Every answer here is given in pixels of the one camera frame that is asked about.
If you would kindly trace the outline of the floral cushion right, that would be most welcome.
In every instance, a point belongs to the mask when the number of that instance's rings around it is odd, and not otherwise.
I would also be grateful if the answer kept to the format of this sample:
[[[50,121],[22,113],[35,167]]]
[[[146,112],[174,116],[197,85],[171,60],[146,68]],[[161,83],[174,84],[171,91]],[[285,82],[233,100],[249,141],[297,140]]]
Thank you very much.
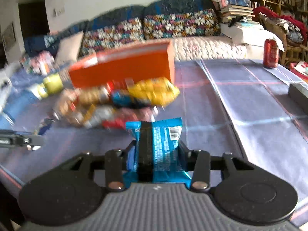
[[[147,40],[220,35],[220,24],[213,9],[186,14],[148,15],[143,26]]]

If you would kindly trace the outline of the blue cookie snack packet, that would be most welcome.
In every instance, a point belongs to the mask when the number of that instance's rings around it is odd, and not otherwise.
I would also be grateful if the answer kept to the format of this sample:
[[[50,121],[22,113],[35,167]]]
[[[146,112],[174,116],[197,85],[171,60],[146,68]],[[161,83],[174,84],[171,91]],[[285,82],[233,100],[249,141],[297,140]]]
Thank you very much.
[[[111,101],[117,107],[131,107],[133,105],[133,99],[127,90],[112,91]]]

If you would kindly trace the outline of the red soda can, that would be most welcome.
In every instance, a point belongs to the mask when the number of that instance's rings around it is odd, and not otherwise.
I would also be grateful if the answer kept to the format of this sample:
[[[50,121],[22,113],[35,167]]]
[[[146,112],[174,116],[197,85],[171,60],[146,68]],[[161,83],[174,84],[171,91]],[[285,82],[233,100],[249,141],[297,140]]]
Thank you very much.
[[[263,66],[265,68],[278,67],[279,48],[277,41],[274,39],[266,39],[264,44]]]

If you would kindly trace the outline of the white box on sofa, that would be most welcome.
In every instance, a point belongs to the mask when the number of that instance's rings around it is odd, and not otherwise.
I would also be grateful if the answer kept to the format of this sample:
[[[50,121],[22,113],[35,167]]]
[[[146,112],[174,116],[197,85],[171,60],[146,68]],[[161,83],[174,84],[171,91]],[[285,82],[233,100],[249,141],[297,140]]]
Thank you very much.
[[[221,33],[232,39],[234,44],[248,44],[264,47],[267,39],[274,39],[281,51],[285,51],[282,41],[272,32],[261,27],[249,26],[231,26],[228,24],[220,24]]]

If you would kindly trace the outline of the red brown jujube bag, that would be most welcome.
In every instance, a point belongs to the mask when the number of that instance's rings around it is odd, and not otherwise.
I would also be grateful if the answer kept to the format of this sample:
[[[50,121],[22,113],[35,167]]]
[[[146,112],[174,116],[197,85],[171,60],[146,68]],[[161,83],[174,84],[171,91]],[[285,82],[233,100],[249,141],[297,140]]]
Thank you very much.
[[[158,112],[155,106],[141,109],[121,108],[111,118],[104,120],[102,126],[110,129],[125,129],[129,121],[155,121]]]

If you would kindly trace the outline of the black box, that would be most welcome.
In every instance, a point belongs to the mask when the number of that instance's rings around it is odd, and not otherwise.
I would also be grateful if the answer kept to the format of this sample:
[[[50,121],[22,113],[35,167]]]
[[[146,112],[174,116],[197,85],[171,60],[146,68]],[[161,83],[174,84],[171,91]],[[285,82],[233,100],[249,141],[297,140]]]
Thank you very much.
[[[289,86],[288,96],[308,114],[308,88],[307,83],[292,83]]]

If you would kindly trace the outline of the floral cushion left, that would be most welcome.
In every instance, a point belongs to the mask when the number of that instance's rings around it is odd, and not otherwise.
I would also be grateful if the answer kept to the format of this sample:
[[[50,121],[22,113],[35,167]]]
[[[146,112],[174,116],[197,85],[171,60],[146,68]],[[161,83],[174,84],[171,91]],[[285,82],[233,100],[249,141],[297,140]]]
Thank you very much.
[[[144,32],[141,19],[131,18],[115,25],[86,31],[80,46],[79,57],[143,40]]]

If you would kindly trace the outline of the silver yellow snack packet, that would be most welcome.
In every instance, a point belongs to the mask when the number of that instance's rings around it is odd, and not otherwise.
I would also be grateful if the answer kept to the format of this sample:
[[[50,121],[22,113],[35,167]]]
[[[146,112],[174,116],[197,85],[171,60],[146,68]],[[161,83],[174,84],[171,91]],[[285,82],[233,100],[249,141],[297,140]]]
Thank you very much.
[[[113,117],[116,109],[111,105],[102,105],[95,109],[90,119],[83,123],[87,129],[101,126],[102,123]]]

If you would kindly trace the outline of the clear pack brown cookies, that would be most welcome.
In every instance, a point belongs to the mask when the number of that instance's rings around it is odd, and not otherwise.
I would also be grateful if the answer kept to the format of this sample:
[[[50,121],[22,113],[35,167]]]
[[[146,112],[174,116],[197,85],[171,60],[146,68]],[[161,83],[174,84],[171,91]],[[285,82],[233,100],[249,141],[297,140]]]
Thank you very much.
[[[81,105],[104,104],[109,101],[110,93],[104,86],[81,89],[78,102]]]

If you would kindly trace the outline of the stack of books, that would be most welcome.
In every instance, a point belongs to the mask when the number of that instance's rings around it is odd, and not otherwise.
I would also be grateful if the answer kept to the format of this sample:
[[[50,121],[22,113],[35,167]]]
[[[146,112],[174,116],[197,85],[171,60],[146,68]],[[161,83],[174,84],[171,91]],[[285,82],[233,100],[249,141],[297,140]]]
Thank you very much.
[[[232,19],[254,17],[251,1],[249,0],[220,0],[219,15],[222,23],[229,23]]]

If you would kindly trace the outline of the yellow chips bag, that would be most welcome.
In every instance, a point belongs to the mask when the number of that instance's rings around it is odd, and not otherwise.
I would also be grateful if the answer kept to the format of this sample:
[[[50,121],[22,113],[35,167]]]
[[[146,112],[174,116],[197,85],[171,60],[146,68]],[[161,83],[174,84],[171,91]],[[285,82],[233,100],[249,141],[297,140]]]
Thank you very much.
[[[179,95],[180,90],[167,78],[142,80],[127,88],[130,96],[142,103],[154,106],[168,106]]]

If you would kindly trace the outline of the beige pillow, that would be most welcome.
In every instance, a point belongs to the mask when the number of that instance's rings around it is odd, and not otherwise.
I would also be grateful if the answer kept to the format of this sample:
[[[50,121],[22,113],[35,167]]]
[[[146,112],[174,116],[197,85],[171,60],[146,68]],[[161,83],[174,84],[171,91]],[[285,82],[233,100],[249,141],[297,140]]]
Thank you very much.
[[[55,57],[55,64],[62,65],[69,61],[76,62],[83,37],[84,32],[81,31],[68,38],[62,39]]]

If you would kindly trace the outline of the green mug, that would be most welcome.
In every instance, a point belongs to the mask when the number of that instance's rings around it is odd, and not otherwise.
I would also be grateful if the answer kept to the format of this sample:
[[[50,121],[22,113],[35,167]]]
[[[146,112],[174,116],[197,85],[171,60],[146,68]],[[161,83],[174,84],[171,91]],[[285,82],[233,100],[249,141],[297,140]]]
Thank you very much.
[[[64,89],[62,79],[58,73],[47,76],[43,82],[38,85],[38,94],[41,98],[47,98],[50,95],[60,93]]]

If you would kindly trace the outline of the clear bag white puffs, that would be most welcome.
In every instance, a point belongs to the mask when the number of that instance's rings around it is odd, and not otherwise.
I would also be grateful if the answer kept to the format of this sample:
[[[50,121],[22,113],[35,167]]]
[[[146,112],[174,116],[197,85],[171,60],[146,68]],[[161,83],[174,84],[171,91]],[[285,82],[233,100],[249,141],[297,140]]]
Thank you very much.
[[[79,89],[63,90],[53,107],[53,118],[57,121],[65,119],[72,123],[76,116],[79,95]]]

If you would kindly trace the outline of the blue black snack bar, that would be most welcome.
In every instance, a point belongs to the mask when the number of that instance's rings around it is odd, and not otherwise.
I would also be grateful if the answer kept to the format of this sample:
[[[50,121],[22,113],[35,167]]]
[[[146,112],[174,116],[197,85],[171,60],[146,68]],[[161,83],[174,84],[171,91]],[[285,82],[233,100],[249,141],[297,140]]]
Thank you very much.
[[[181,168],[178,142],[182,134],[180,117],[160,121],[129,121],[126,130],[137,141],[135,172],[125,172],[124,185],[132,183],[191,185],[191,177]]]

